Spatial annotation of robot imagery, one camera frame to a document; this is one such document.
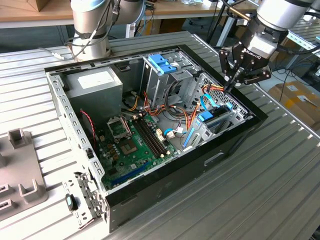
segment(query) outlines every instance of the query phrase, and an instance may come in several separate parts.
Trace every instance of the expansion slot bracket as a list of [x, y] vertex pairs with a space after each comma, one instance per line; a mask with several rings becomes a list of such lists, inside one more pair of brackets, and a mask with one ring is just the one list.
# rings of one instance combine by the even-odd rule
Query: expansion slot bracket
[[65, 200], [69, 210], [77, 218], [79, 229], [83, 229], [107, 211], [107, 204], [89, 173], [75, 172], [62, 185], [67, 193]]

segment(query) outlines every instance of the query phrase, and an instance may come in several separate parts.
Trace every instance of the aluminum extrusion table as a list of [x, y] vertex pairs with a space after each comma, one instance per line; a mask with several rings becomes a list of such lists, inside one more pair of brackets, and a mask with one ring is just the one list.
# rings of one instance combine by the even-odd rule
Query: aluminum extrusion table
[[[320, 36], [320, 20], [318, 19], [316, 23], [310, 24], [301, 19], [290, 29], [287, 38], [302, 48], [310, 50], [319, 44], [316, 41], [317, 36]], [[320, 58], [320, 52], [317, 52], [315, 55]]]
[[[110, 41], [116, 54], [188, 45], [220, 70], [216, 52], [177, 32]], [[65, 47], [52, 51], [70, 57]], [[0, 222], [1, 239], [103, 239], [97, 220], [82, 231], [61, 181], [77, 160], [57, 118], [44, 67], [60, 64], [41, 50], [0, 54], [0, 136], [32, 133], [47, 201]], [[108, 240], [308, 239], [320, 225], [320, 139], [255, 85], [240, 89], [268, 114], [229, 159], [107, 237]]]

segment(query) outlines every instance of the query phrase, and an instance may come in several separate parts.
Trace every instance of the cardboard box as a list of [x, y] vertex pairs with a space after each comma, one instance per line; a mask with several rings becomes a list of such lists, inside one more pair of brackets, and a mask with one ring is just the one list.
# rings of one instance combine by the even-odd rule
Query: cardboard box
[[40, 12], [40, 10], [49, 1], [50, 0], [0, 0], [0, 6], [7, 6], [16, 9]]
[[[282, 87], [283, 84], [280, 83], [269, 90], [269, 94], [277, 101], [280, 100]], [[317, 131], [320, 129], [320, 108], [307, 102], [305, 98], [320, 106], [320, 97], [301, 82], [292, 81], [284, 85], [281, 104], [298, 119]]]

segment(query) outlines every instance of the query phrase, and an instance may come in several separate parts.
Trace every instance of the motherboard chip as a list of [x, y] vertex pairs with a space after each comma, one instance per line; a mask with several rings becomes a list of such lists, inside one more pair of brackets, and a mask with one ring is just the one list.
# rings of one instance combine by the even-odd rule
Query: motherboard chip
[[119, 143], [119, 147], [122, 150], [124, 155], [131, 154], [137, 151], [137, 146], [135, 145], [132, 139], [124, 140]]
[[116, 174], [118, 171], [115, 167], [111, 168], [110, 170], [108, 170], [108, 174], [111, 176], [113, 174]]

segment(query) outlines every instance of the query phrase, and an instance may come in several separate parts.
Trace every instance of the motherboard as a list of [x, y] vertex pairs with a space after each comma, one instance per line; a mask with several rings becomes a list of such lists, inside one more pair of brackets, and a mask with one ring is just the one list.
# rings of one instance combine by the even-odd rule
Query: motherboard
[[148, 114], [111, 121], [97, 132], [97, 155], [105, 170], [102, 183], [107, 190], [178, 154]]

